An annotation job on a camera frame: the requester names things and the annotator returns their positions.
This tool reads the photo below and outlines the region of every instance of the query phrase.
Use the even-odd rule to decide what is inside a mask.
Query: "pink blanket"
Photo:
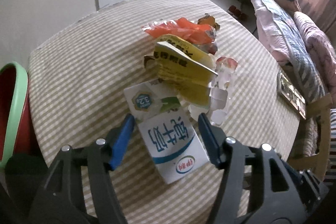
[[[315,63],[324,84],[336,103],[336,54],[330,40],[309,16],[301,12],[294,14],[295,24],[302,36],[306,49]]]

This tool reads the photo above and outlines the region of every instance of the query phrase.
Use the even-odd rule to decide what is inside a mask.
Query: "yellow paper booklet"
[[[190,103],[208,107],[210,85],[217,73],[196,61],[196,59],[202,59],[202,54],[193,47],[188,48],[188,53],[192,53],[192,59],[186,54],[185,47],[184,51],[182,51],[172,45],[171,42],[157,42],[154,58],[159,64],[158,76],[174,86]]]
[[[169,44],[173,45],[175,48],[189,56],[192,60],[201,63],[210,69],[214,69],[214,63],[211,57],[188,41],[172,34],[164,34],[160,36],[157,39],[157,42],[160,41],[167,41]]]

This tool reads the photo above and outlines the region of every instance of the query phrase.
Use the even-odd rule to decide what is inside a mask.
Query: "round table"
[[[31,53],[31,116],[47,164],[63,145],[87,146],[120,125],[129,112],[124,88],[155,78],[142,67],[154,43],[141,26],[179,17],[196,21],[205,13],[221,25],[216,56],[238,62],[222,129],[244,145],[267,142],[286,160],[299,117],[277,96],[280,68],[262,44],[209,0],[131,0],[89,15]],[[199,134],[197,123],[192,123]],[[82,174],[87,211],[94,215],[85,168]],[[204,224],[222,171],[209,163],[166,185],[136,129],[122,165],[110,176],[128,223]],[[240,214],[247,202],[244,192]]]

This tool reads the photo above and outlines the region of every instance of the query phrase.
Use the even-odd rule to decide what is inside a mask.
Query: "trash pile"
[[[145,67],[149,60],[155,60],[158,78],[190,103],[191,117],[197,120],[200,113],[207,113],[217,125],[227,115],[228,88],[238,66],[232,58],[215,57],[219,29],[220,25],[209,14],[197,24],[182,17],[142,28],[156,39],[153,54],[144,57]]]

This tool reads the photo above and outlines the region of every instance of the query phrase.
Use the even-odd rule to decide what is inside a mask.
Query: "milk carton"
[[[164,181],[172,183],[209,161],[173,90],[161,80],[124,90],[130,111]]]

